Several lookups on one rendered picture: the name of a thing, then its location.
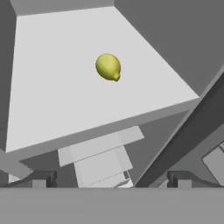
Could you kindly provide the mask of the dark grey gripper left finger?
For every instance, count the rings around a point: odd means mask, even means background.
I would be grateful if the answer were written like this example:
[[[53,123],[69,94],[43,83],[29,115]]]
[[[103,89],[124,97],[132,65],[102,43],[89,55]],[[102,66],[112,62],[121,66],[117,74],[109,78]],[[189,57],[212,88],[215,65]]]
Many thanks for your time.
[[[56,171],[34,171],[26,178],[0,185],[0,188],[53,188],[57,186]]]

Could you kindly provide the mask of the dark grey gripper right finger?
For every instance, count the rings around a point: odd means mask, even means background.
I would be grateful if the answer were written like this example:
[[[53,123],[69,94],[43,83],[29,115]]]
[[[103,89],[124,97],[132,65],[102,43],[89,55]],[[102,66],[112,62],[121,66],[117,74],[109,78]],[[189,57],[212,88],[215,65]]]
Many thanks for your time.
[[[190,188],[224,188],[224,185],[199,178],[191,171],[168,171],[167,179],[168,188],[180,188],[181,182]]]

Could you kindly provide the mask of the dark grey fridge door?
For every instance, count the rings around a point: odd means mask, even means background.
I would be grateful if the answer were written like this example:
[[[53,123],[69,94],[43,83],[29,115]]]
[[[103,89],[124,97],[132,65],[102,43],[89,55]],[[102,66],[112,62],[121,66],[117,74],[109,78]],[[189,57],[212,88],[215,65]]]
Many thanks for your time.
[[[209,83],[195,108],[185,116],[136,182],[135,187],[149,187],[222,124],[224,124],[224,65]]]

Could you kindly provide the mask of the white fridge shelf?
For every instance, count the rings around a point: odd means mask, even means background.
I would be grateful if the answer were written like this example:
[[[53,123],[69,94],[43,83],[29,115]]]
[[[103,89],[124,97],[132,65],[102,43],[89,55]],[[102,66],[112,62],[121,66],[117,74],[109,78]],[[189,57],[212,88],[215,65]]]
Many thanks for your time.
[[[96,71],[110,53],[119,81]],[[187,109],[197,94],[115,7],[20,16],[6,150]]]

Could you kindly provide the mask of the yellow-green lemon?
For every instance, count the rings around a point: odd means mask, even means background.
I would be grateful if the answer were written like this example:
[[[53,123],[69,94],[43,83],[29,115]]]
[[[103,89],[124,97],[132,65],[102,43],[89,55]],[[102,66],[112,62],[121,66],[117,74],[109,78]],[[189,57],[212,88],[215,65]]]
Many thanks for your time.
[[[121,77],[121,63],[113,54],[100,55],[95,62],[95,68],[97,73],[107,81],[119,81]]]

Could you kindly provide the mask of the grey fridge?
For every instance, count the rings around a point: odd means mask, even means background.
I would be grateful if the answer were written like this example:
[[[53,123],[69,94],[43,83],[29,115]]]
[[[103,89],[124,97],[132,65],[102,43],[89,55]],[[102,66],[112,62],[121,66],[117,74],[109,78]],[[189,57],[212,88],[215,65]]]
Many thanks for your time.
[[[187,109],[169,109],[137,125],[122,129],[103,125],[8,152],[18,17],[104,7],[115,7],[121,12],[197,94],[197,99]],[[223,22],[223,0],[0,0],[0,170],[18,180],[35,171],[56,171],[77,182],[73,164],[60,167],[59,149],[138,126],[143,139],[125,145],[133,165],[129,171],[140,171],[138,181],[224,65]]]

